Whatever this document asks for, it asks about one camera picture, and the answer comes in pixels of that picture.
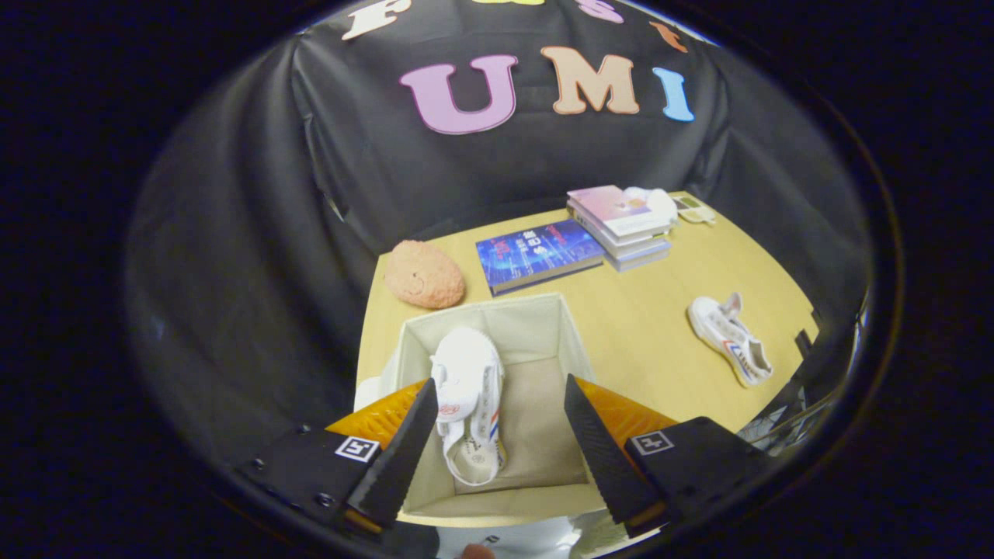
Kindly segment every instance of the blue book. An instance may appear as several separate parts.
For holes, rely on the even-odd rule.
[[[599,266],[604,249],[573,220],[501,235],[476,244],[494,296]]]

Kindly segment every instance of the book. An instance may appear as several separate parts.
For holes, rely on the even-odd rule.
[[[644,200],[627,196],[614,185],[571,190],[567,194],[616,244],[652,237],[671,226],[659,213],[650,210]]]
[[[614,269],[618,272],[627,272],[633,268],[638,268],[649,263],[660,261],[670,256],[670,248],[652,251],[651,253],[643,256],[629,258],[623,261],[616,260],[611,257],[611,255],[605,255],[604,259],[611,264]]]
[[[611,240],[607,231],[599,227],[593,217],[587,214],[573,200],[567,202],[567,211],[570,213],[571,218],[586,229],[604,247],[607,253],[617,260],[623,260],[632,255],[641,255],[652,249],[662,250],[670,247],[670,242],[664,237],[663,233],[658,233],[655,236],[639,237],[632,241],[617,244]]]
[[[551,280],[603,263],[603,247],[570,219],[476,243],[490,292]]]

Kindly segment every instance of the beige box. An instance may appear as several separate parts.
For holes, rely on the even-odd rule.
[[[507,462],[490,483],[463,485],[448,471],[441,438],[432,430],[398,520],[502,526],[605,508],[563,409],[569,373],[594,380],[565,298],[559,293],[502,298],[406,321],[380,392],[428,378],[428,356],[456,326],[487,334],[500,354],[505,378],[499,425]]]

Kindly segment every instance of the letter u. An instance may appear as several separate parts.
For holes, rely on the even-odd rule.
[[[490,90],[490,104],[467,112],[455,106],[448,77],[455,73],[451,64],[437,64],[413,70],[401,76],[401,84],[411,88],[421,120],[442,134],[469,134],[500,126],[514,114],[514,82],[511,67],[518,59],[511,55],[492,55],[473,60],[469,66],[483,72]]]

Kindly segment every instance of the blue letter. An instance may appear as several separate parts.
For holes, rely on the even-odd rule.
[[[662,68],[653,68],[652,73],[663,83],[663,93],[666,95],[663,114],[684,122],[694,120],[694,114],[687,107],[687,96],[683,92],[683,76]]]

